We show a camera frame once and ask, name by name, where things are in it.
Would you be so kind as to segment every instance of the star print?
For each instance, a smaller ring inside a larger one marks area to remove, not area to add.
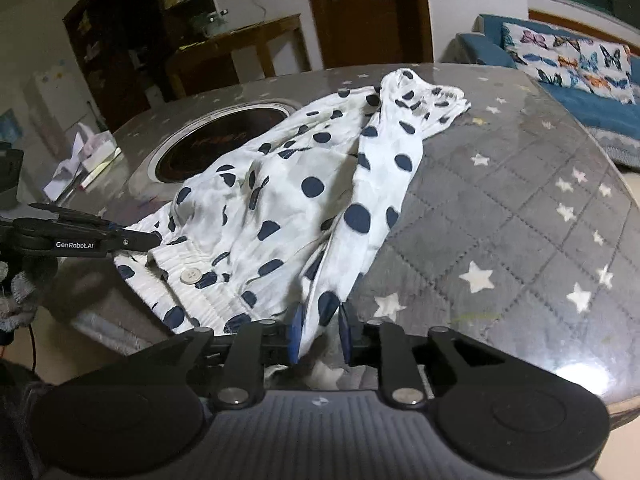
[[[311,370],[311,375],[303,381],[312,390],[338,390],[337,382],[343,373],[343,368],[329,368],[318,359]]]
[[[562,192],[564,193],[565,191],[574,191],[574,187],[571,185],[570,182],[565,182],[564,180],[562,180],[562,178],[558,178],[558,181],[556,182],[556,186],[558,186],[560,189],[562,189]]]
[[[384,298],[373,298],[373,300],[378,305],[378,309],[373,317],[388,317],[391,321],[396,321],[396,314],[401,310],[406,309],[405,306],[401,305],[398,300],[398,293],[394,292],[393,294],[389,294]]]
[[[598,245],[602,245],[602,243],[604,242],[604,238],[602,236],[600,236],[600,233],[597,231],[593,232],[593,241],[596,242]]]
[[[601,285],[606,286],[609,290],[611,290],[611,279],[613,278],[613,274],[611,272],[607,272],[609,270],[609,266],[605,265],[603,269],[597,269],[596,272],[600,277],[599,283]]]
[[[568,222],[569,220],[575,220],[574,208],[573,207],[567,207],[564,204],[560,204],[558,206],[558,208],[556,209],[556,211],[558,211],[558,214],[562,218],[564,218],[565,222]]]
[[[567,294],[566,298],[575,303],[575,309],[578,314],[581,314],[589,309],[589,300],[591,299],[591,293],[586,290],[582,290],[580,284],[575,282],[574,291]]]
[[[474,162],[474,166],[488,166],[489,158],[487,156],[482,156],[480,153],[476,153],[471,157],[471,160]]]
[[[609,186],[605,186],[604,183],[600,184],[598,191],[602,193],[602,196],[611,196],[611,188]]]
[[[572,171],[572,175],[575,177],[575,179],[578,182],[587,182],[586,177],[584,176],[584,173],[581,171],[578,171],[574,168],[574,170]]]
[[[460,278],[469,282],[471,293],[475,294],[484,288],[494,288],[494,284],[489,280],[489,276],[492,273],[492,270],[482,270],[475,262],[471,261],[469,263],[469,272],[460,274]]]

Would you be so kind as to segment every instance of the door frame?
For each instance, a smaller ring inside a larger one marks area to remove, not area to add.
[[[322,62],[325,68],[336,66],[336,56],[329,25],[329,9],[327,0],[309,0],[311,11],[316,22],[316,34],[320,43]],[[429,0],[416,0],[416,8],[420,17],[420,45],[422,47],[422,59],[420,62],[433,62],[433,40],[431,37],[431,14]]]

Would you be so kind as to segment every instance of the gloved hand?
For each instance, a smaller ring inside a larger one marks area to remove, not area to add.
[[[0,331],[12,332],[33,321],[56,271],[54,256],[21,256],[11,249],[0,250]]]

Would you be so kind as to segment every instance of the polka dot garment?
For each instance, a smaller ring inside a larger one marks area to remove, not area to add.
[[[117,254],[118,271],[175,333],[235,333],[302,304],[305,354],[402,214],[423,140],[469,107],[406,69],[315,101],[131,226],[162,244]]]

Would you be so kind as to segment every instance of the pink butterfly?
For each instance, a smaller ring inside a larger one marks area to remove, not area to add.
[[[531,32],[530,30],[525,30],[520,43],[535,43],[537,46],[541,46],[542,48],[546,48],[548,50],[548,46],[545,43],[545,37],[542,34],[536,34],[535,32]]]

